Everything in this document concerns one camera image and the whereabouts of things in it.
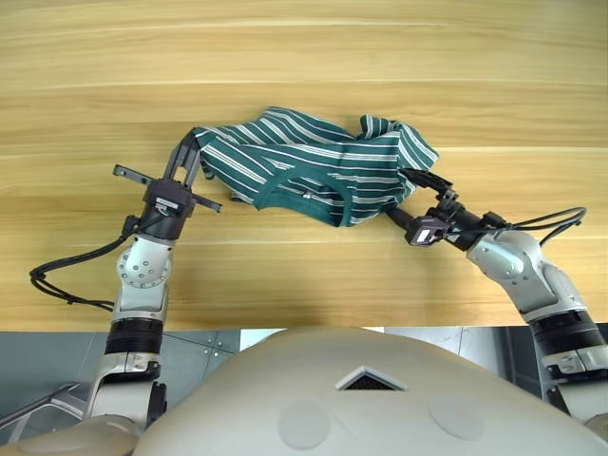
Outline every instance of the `striped fabric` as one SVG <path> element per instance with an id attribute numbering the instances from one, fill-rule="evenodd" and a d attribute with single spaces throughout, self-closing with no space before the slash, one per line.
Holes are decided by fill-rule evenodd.
<path id="1" fill-rule="evenodd" d="M 414 191 L 398 169 L 428 170 L 438 159 L 405 123 L 367 115 L 361 129 L 354 137 L 333 123 L 270 107 L 256 121 L 197 127 L 193 134 L 206 176 L 218 176 L 234 200 L 353 226 Z"/>

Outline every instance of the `gray floor tile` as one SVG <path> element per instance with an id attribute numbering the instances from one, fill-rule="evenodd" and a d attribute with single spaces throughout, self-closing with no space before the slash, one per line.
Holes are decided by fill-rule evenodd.
<path id="1" fill-rule="evenodd" d="M 92 340 L 86 352 L 85 361 L 82 363 L 77 377 L 77 381 L 83 383 L 86 388 L 93 381 L 100 358 L 104 355 L 106 339 L 107 334 L 105 332 L 95 332 L 92 334 Z"/>
<path id="2" fill-rule="evenodd" d="M 213 348 L 218 342 L 219 331 L 171 331 L 166 334 Z"/>
<path id="3" fill-rule="evenodd" d="M 163 339 L 159 381 L 167 385 L 167 405 L 170 409 L 200 384 L 210 355 L 211 349 L 199 344 L 174 337 Z"/>
<path id="4" fill-rule="evenodd" d="M 230 358 L 233 354 L 228 351 L 222 350 L 213 350 L 212 356 L 209 359 L 209 365 L 207 366 L 207 370 L 204 373 L 204 378 L 207 378 L 213 371 L 215 371 L 219 366 L 221 366 L 228 358 Z"/>
<path id="5" fill-rule="evenodd" d="M 436 345 L 452 353 L 458 353 L 463 335 L 460 326 L 446 326 L 438 328 L 385 328 L 386 334 L 403 335 L 412 339 L 422 340 Z"/>
<path id="6" fill-rule="evenodd" d="M 510 375 L 495 328 L 464 328 L 458 354 L 502 378 L 508 378 Z"/>
<path id="7" fill-rule="evenodd" d="M 87 332 L 0 332 L 0 415 L 77 380 L 91 340 Z"/>
<path id="8" fill-rule="evenodd" d="M 238 353 L 240 350 L 240 330 L 218 332 L 216 347 L 225 352 Z"/>

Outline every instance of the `white robot body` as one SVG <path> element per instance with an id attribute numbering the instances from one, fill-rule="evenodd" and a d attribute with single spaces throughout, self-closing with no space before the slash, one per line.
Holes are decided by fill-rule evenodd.
<path id="1" fill-rule="evenodd" d="M 389 389 L 352 389 L 361 387 Z M 305 328 L 230 358 L 134 455 L 536 456 L 548 447 L 552 456 L 608 454 L 589 429 L 449 351 Z"/>

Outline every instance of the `tiled floor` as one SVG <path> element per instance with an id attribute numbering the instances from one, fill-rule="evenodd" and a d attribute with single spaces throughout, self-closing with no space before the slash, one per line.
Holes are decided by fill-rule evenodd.
<path id="1" fill-rule="evenodd" d="M 85 398 L 106 334 L 101 332 L 0 332 L 0 416 L 23 407 L 69 382 L 81 382 Z M 168 407 L 175 406 L 223 361 L 238 352 L 240 331 L 168 332 L 162 341 L 160 381 Z M 76 420 L 56 408 L 34 413 L 24 437 L 68 428 Z M 11 428 L 0 431 L 0 445 Z"/>

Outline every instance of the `wood grain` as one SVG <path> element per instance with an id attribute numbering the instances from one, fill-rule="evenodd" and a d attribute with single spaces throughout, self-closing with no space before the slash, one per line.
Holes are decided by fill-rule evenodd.
<path id="1" fill-rule="evenodd" d="M 31 267 L 115 237 L 193 125 L 268 105 L 356 131 L 365 113 L 415 125 L 471 211 L 509 220 L 586 205 L 549 243 L 608 321 L 608 7 L 603 1 L 17 1 L 0 4 L 0 330 L 105 331 L 107 315 L 29 286 Z M 197 191 L 169 329 L 521 324 L 448 245 L 414 249 L 387 218 L 334 229 Z M 417 192 L 406 206 L 433 202 Z M 57 272 L 112 299 L 115 256 Z"/>

